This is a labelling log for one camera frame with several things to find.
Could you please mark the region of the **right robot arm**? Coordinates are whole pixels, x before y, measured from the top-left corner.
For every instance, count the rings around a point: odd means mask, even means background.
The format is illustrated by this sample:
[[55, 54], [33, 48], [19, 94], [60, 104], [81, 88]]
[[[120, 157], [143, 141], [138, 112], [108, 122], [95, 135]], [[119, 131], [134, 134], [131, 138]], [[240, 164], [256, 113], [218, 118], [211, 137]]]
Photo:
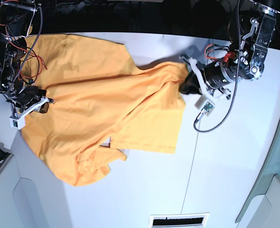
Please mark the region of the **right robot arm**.
[[39, 103], [47, 92], [34, 85], [46, 65], [25, 40], [36, 12], [42, 8], [33, 0], [3, 0], [0, 4], [0, 94], [14, 114], [45, 114], [50, 103]]

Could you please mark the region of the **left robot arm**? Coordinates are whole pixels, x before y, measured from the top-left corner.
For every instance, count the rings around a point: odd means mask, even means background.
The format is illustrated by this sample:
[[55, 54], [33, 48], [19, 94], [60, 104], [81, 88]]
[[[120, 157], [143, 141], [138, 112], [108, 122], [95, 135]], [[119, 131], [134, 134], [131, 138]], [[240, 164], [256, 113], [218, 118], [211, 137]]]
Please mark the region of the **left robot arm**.
[[232, 19], [237, 24], [237, 36], [230, 37], [230, 45], [209, 44], [204, 50], [211, 63], [196, 63], [203, 77], [203, 83], [194, 71], [190, 71], [179, 87], [185, 95], [203, 95], [205, 89], [213, 95], [219, 91], [230, 99], [232, 92], [225, 86], [237, 80], [259, 79], [264, 71], [273, 32], [276, 29], [276, 14], [280, 14], [280, 0], [255, 0], [258, 16], [243, 17], [240, 13]]

